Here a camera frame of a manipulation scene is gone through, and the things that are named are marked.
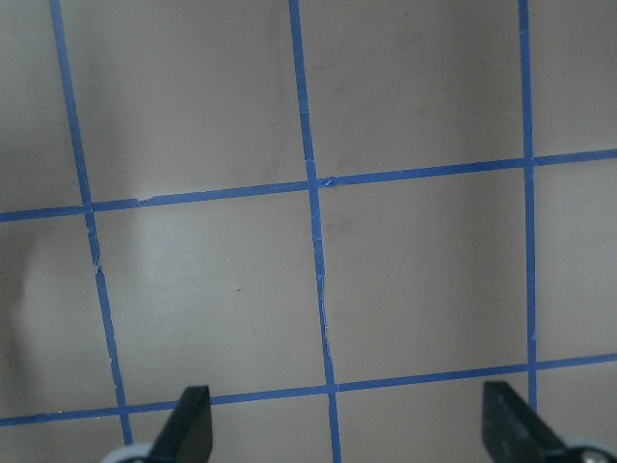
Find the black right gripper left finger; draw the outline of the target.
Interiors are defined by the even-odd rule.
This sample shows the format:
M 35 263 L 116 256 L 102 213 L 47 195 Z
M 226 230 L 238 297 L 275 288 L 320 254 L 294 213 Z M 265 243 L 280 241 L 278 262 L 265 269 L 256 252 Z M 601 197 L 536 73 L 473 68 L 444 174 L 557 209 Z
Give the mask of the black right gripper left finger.
M 152 443 L 112 450 L 104 462 L 208 462 L 213 451 L 211 397 L 207 386 L 187 387 Z

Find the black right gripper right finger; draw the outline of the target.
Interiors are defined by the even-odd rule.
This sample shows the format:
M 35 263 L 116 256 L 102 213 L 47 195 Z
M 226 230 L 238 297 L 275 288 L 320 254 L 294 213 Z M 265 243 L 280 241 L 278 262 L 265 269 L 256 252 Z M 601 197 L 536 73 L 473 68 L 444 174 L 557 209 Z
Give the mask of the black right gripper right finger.
M 496 463 L 614 462 L 616 454 L 560 438 L 505 381 L 482 390 L 482 443 Z

